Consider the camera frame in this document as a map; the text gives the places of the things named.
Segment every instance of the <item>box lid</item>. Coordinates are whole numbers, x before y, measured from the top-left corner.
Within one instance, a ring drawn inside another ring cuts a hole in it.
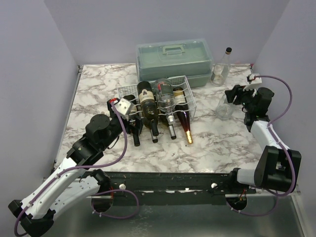
[[[136,54],[140,69],[211,62],[213,59],[205,39],[140,44]]]

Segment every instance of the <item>marble countertop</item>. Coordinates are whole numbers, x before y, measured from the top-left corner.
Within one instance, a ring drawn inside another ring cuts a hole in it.
[[[194,143],[189,145],[180,125],[175,125],[176,140],[171,140],[168,129],[158,126],[160,135],[156,144],[152,143],[150,132],[144,127],[140,135],[141,146],[133,145],[128,135],[128,147],[124,158],[104,171],[139,172],[230,172],[235,167],[255,168],[261,156],[259,144],[243,124],[241,107],[233,117],[221,121],[215,116],[215,108],[224,90],[235,84],[246,84],[250,74],[249,65],[232,66],[226,83],[214,87],[210,82],[204,87],[193,88],[197,104],[191,131]],[[66,156],[72,144],[85,133],[85,126],[92,116],[107,111],[107,101],[117,97],[117,87],[137,83],[134,64],[85,65],[71,108],[67,128],[56,166]],[[96,164],[106,164],[117,159],[124,146],[121,137],[111,150]]]

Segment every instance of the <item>wine bottle label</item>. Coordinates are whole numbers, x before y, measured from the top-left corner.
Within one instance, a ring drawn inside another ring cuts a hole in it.
[[[142,92],[138,95],[140,103],[143,103],[146,100],[154,100],[154,95],[151,91],[143,89]]]
[[[161,95],[173,95],[172,86],[168,83],[162,82],[158,84],[158,89],[161,91]]]
[[[184,97],[183,92],[174,92],[174,99],[176,101],[176,105],[185,104],[186,98]]]

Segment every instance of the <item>stainless steel surface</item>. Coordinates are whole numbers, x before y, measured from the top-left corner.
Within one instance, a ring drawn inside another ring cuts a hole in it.
[[[263,213],[274,197],[251,197],[246,210]],[[134,207],[112,207],[109,213],[126,215]],[[274,213],[247,217],[227,206],[142,206],[137,216],[116,220],[92,214],[86,198],[56,220],[44,237],[303,237],[292,197],[281,198]]]

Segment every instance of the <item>box handle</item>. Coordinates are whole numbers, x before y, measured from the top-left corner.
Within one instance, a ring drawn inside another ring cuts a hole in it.
[[[164,46],[162,47],[162,54],[167,54],[168,55],[168,51],[166,49],[181,49],[181,54],[185,52],[183,46],[181,44],[177,44],[177,45],[167,45],[167,46]]]

